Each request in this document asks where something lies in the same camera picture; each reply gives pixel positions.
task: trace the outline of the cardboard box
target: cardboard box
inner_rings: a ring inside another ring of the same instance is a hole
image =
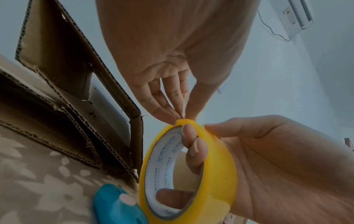
[[[128,171],[138,181],[141,112],[58,1],[29,1],[15,58],[45,80],[63,103],[0,71],[0,124],[98,169]],[[89,100],[93,74],[129,118],[130,145]]]

